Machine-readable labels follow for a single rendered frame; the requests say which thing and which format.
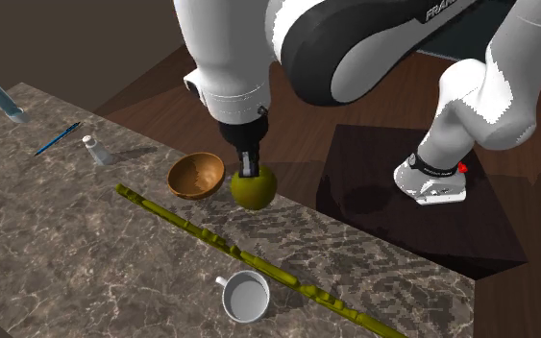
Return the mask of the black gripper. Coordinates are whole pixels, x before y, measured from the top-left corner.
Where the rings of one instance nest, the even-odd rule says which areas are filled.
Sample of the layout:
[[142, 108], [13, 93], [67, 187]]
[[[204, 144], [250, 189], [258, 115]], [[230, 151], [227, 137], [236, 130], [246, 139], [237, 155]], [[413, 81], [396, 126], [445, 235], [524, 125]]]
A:
[[218, 123], [223, 138], [238, 150], [241, 178], [259, 176], [259, 142], [268, 132], [268, 117], [261, 115], [257, 120], [241, 125]]

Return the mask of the green apple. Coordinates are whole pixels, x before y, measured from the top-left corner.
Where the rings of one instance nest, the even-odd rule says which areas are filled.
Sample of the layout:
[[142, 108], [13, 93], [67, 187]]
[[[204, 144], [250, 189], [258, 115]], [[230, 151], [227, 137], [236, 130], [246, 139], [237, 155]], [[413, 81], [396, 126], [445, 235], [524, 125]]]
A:
[[258, 176], [241, 178], [235, 172], [231, 181], [231, 193], [235, 202], [250, 210], [260, 210], [274, 200], [278, 181], [271, 169], [265, 165], [259, 167]]

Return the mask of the brown wooden bowl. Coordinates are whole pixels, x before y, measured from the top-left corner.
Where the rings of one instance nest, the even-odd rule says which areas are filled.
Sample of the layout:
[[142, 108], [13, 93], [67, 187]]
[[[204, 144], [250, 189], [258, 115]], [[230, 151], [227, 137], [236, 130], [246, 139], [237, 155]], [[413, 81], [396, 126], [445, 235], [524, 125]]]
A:
[[181, 157], [167, 174], [167, 185], [177, 197], [201, 200], [214, 194], [225, 179], [225, 164], [220, 157], [198, 152]]

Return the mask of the long olive yellow flute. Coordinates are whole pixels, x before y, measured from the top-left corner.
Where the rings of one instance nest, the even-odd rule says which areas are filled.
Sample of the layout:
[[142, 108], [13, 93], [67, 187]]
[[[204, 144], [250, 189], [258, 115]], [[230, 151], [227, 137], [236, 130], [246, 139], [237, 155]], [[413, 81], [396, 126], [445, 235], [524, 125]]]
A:
[[170, 212], [162, 206], [146, 200], [125, 185], [121, 183], [117, 184], [115, 186], [115, 191], [120, 196], [126, 198], [132, 203], [139, 205], [143, 209], [159, 216], [161, 219], [173, 224], [175, 227], [186, 231], [192, 236], [214, 247], [218, 251], [244, 262], [259, 272], [265, 274], [267, 277], [272, 278], [278, 283], [304, 295], [314, 302], [317, 302], [318, 304], [328, 308], [330, 311], [342, 316], [352, 323], [376, 333], [381, 338], [407, 338], [405, 335], [403, 335], [403, 333], [381, 323], [375, 318], [347, 307], [344, 301], [332, 296], [330, 293], [322, 290], [316, 285], [302, 284], [293, 275], [272, 265], [262, 258], [246, 251], [241, 251], [236, 245], [229, 246], [226, 243], [226, 240], [220, 237], [218, 234], [209, 231], [208, 229], [193, 225], [189, 221]]

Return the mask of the white mug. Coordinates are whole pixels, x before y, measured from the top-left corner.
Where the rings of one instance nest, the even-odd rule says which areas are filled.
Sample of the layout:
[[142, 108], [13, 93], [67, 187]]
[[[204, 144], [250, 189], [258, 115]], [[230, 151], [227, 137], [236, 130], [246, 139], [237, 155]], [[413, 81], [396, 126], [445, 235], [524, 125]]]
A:
[[251, 324], [263, 318], [270, 303], [270, 289], [260, 273], [243, 270], [230, 278], [217, 277], [215, 282], [223, 287], [221, 302], [232, 320]]

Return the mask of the dark robot stand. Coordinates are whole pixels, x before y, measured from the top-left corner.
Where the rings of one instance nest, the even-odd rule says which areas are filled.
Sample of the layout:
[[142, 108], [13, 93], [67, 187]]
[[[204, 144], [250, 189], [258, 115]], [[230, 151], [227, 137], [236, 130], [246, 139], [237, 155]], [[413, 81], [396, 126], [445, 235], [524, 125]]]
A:
[[316, 193], [316, 208], [343, 223], [478, 280], [526, 263], [476, 153], [463, 160], [461, 203], [418, 205], [393, 181], [422, 130], [337, 125]]

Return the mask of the small white bottle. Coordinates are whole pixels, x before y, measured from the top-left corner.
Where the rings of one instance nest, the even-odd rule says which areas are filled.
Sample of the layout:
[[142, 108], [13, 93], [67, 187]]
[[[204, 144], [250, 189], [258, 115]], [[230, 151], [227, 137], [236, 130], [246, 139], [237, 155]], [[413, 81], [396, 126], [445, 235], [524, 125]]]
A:
[[103, 144], [98, 142], [91, 135], [85, 135], [82, 140], [94, 161], [98, 165], [110, 165], [113, 163], [112, 154], [105, 148]]

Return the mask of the blue pen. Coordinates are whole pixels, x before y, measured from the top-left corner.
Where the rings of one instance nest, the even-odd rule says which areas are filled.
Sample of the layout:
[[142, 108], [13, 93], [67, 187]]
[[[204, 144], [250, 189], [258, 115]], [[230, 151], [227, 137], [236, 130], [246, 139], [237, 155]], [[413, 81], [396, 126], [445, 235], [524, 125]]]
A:
[[82, 122], [76, 122], [74, 124], [72, 124], [70, 127], [68, 127], [64, 132], [60, 133], [59, 135], [57, 135], [54, 139], [52, 139], [51, 141], [49, 141], [46, 145], [44, 145], [43, 147], [41, 147], [38, 151], [35, 152], [34, 154], [34, 157], [37, 157], [39, 155], [41, 155], [42, 153], [44, 153], [47, 149], [51, 148], [54, 144], [56, 144], [57, 142], [59, 142], [60, 140], [62, 140], [64, 137], [68, 136], [70, 133], [72, 133], [73, 131], [75, 131], [77, 128], [79, 128], [79, 126], [81, 125]]

